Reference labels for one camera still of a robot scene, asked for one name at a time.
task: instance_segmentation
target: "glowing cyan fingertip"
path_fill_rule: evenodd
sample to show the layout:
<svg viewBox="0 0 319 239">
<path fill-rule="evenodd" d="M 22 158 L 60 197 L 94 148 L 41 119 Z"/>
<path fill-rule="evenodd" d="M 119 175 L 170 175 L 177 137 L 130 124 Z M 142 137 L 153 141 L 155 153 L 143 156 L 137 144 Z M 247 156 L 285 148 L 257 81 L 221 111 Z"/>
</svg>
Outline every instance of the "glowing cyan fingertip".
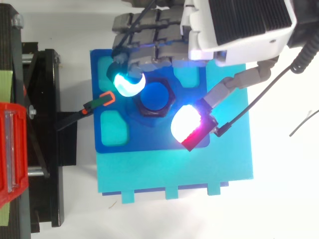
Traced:
<svg viewBox="0 0 319 239">
<path fill-rule="evenodd" d="M 171 122 L 171 133 L 178 142 L 182 143 L 200 126 L 200 121 L 201 116 L 193 106 L 183 106 Z"/>
<path fill-rule="evenodd" d="M 121 74 L 117 74 L 114 79 L 114 86 L 124 97 L 132 97 L 141 92 L 146 84 L 145 75 L 142 74 L 141 80 L 137 84 L 132 84 Z"/>
</svg>

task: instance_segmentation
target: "coiled cable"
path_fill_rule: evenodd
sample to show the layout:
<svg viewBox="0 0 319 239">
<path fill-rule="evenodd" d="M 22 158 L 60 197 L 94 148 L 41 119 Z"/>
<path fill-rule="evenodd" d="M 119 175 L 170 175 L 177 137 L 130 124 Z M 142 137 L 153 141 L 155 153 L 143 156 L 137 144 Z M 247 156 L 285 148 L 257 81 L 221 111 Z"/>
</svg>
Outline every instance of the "coiled cable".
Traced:
<svg viewBox="0 0 319 239">
<path fill-rule="evenodd" d="M 312 62 L 319 52 L 319 29 L 315 35 L 305 44 L 297 58 L 291 65 L 291 71 L 295 74 L 301 74 Z"/>
</svg>

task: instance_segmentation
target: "red container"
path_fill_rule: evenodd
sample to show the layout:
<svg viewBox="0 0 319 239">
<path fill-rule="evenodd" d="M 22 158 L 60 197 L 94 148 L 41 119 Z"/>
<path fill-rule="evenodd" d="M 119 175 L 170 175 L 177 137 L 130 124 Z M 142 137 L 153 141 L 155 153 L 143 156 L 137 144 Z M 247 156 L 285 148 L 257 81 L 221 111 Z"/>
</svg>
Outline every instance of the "red container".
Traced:
<svg viewBox="0 0 319 239">
<path fill-rule="evenodd" d="M 0 208 L 27 187 L 26 109 L 0 103 Z"/>
</svg>

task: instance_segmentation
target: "screw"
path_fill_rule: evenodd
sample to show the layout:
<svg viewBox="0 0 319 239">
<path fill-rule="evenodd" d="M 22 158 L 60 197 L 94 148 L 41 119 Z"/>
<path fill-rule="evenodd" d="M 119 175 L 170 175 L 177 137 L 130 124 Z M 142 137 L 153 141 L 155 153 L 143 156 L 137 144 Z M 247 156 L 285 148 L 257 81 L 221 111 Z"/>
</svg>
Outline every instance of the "screw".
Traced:
<svg viewBox="0 0 319 239">
<path fill-rule="evenodd" d="M 61 64 L 60 55 L 54 56 L 54 63 Z"/>
<path fill-rule="evenodd" d="M 13 16 L 12 18 L 12 26 L 18 30 L 23 29 L 24 27 L 24 19 L 23 16 L 21 14 L 16 14 Z"/>
<path fill-rule="evenodd" d="M 33 105 L 29 106 L 29 118 L 32 120 L 34 119 L 35 115 L 36 115 L 36 109 L 33 107 Z"/>
</svg>

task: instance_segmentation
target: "white table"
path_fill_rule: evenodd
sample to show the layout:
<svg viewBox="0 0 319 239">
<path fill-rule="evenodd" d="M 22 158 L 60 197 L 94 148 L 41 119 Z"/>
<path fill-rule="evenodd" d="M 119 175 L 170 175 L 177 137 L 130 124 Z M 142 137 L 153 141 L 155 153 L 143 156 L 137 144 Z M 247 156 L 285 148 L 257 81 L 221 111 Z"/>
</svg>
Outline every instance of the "white table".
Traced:
<svg viewBox="0 0 319 239">
<path fill-rule="evenodd" d="M 39 42 L 61 55 L 63 111 L 92 99 L 89 51 L 111 48 L 115 16 L 139 12 L 120 0 L 5 0 L 25 20 L 23 41 Z M 286 49 L 273 70 L 281 72 L 299 49 Z M 288 73 L 250 111 L 255 179 L 231 182 L 221 196 L 206 190 L 121 196 L 97 193 L 93 118 L 78 124 L 77 166 L 63 168 L 65 222 L 40 224 L 33 239 L 284 239 L 319 238 L 319 116 L 293 138 L 289 133 L 319 109 L 319 57 L 302 74 Z M 252 101 L 270 81 L 250 87 Z"/>
</svg>

